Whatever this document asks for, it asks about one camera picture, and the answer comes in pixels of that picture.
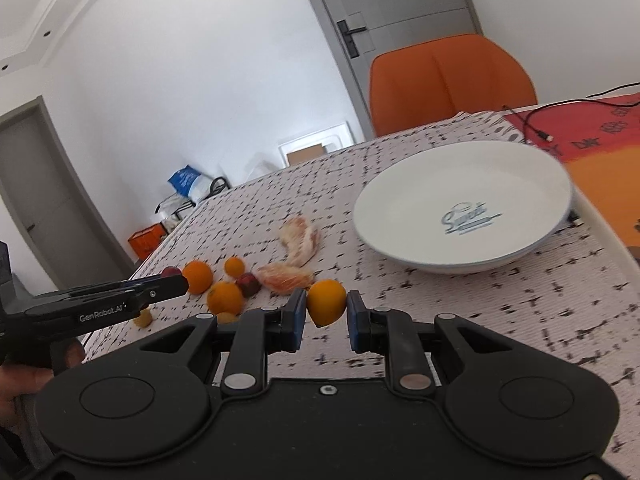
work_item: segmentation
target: dark red fruit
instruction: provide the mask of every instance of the dark red fruit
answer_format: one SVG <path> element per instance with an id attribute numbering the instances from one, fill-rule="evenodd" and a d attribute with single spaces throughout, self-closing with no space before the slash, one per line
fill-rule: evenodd
<path id="1" fill-rule="evenodd" d="M 240 287 L 242 295 L 245 298 L 250 298 L 258 294 L 258 291 L 262 288 L 262 285 L 252 273 L 246 272 L 236 280 L 236 285 Z"/>
<path id="2" fill-rule="evenodd" d="M 160 273 L 161 278 L 168 278 L 169 276 L 177 276 L 182 274 L 182 271 L 178 267 L 165 267 Z"/>

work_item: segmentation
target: human hand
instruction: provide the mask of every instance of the human hand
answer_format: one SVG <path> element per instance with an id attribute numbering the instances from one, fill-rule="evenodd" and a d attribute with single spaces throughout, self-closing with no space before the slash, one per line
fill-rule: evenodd
<path id="1" fill-rule="evenodd" d="M 68 368 L 84 360 L 84 348 L 79 341 L 69 345 L 65 353 Z M 14 399 L 22 394 L 36 394 L 53 378 L 48 368 L 5 363 L 0 366 L 0 426 L 12 428 L 18 422 Z"/>

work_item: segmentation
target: gray door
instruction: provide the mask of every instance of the gray door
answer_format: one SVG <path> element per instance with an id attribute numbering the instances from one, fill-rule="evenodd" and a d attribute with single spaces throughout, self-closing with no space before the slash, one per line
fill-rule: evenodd
<path id="1" fill-rule="evenodd" d="M 322 2 L 333 22 L 332 32 L 338 36 L 342 44 L 343 54 L 348 60 L 362 99 L 367 106 L 369 105 L 369 70 L 376 56 L 412 44 L 476 32 L 466 0 L 322 0 Z M 348 31 L 360 30 L 360 32 L 351 34 L 346 31 L 345 25 Z"/>
<path id="2" fill-rule="evenodd" d="M 0 126 L 0 184 L 14 220 L 57 286 L 126 278 L 37 109 Z"/>

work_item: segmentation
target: door frame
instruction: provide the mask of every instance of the door frame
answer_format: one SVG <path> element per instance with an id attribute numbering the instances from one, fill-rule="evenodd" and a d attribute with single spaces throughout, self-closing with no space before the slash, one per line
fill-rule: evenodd
<path id="1" fill-rule="evenodd" d="M 84 220 L 89 224 L 92 232 L 94 232 L 98 240 L 107 249 L 107 252 L 110 254 L 111 258 L 113 258 L 118 268 L 127 278 L 128 276 L 132 275 L 135 270 L 134 263 L 131 258 L 129 258 L 128 254 L 125 252 L 120 243 L 117 241 L 111 230 L 107 227 L 104 219 L 96 209 L 94 202 L 92 202 L 89 194 L 86 192 L 86 189 L 82 185 L 82 182 L 80 181 L 80 178 L 78 177 L 76 170 L 71 164 L 71 161 L 66 154 L 62 142 L 58 137 L 42 95 L 0 116 L 0 135 L 2 135 L 2 130 L 4 130 L 5 128 L 12 126 L 12 124 L 18 123 L 19 121 L 33 114 L 35 114 L 40 119 L 41 125 L 44 126 L 44 141 L 51 149 L 52 155 L 58 159 L 57 161 L 55 161 L 57 162 L 57 166 L 61 171 L 66 171 L 67 175 L 65 176 L 70 177 L 70 180 L 68 180 L 68 182 L 70 184 L 71 194 L 76 204 L 80 207 L 81 212 L 83 213 Z M 60 280 L 60 278 L 56 275 L 54 270 L 49 265 L 48 261 L 42 256 L 39 248 L 27 232 L 26 227 L 22 224 L 17 209 L 14 207 L 11 198 L 9 197 L 9 194 L 7 193 L 7 190 L 2 182 L 0 182 L 0 198 L 4 202 L 7 211 L 14 221 L 16 228 L 22 235 L 22 238 L 27 243 L 27 246 L 30 248 L 31 252 L 33 252 L 33 255 L 36 257 L 38 263 L 49 275 L 51 281 L 60 290 L 66 288 L 65 283 Z"/>
<path id="2" fill-rule="evenodd" d="M 351 103 L 355 108 L 356 115 L 360 121 L 362 132 L 367 140 L 375 139 L 376 134 L 373 129 L 373 122 L 371 114 L 369 113 L 369 107 L 367 106 L 368 96 L 364 96 L 360 90 L 360 85 L 356 79 L 356 75 L 353 72 L 351 63 L 349 62 L 349 54 L 347 53 L 345 46 L 340 39 L 340 31 L 334 23 L 334 20 L 329 13 L 329 8 L 325 0 L 309 0 L 311 7 L 314 10 L 322 33 L 329 44 L 329 49 L 334 56 L 335 62 L 338 65 L 338 70 L 344 81 L 344 85 L 347 87 L 347 93 L 351 99 Z M 466 5 L 471 15 L 471 20 L 476 28 L 476 33 L 484 36 L 482 33 L 482 26 L 476 13 L 473 0 L 465 0 Z"/>

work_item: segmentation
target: white plate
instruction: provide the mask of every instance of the white plate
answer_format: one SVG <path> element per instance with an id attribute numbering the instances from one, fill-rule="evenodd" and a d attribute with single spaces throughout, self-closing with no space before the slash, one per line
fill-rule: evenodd
<path id="1" fill-rule="evenodd" d="M 387 168 L 360 193 L 358 236 L 377 252 L 431 272 L 463 274 L 515 261 L 568 215 L 573 186 L 542 150 L 459 142 Z"/>

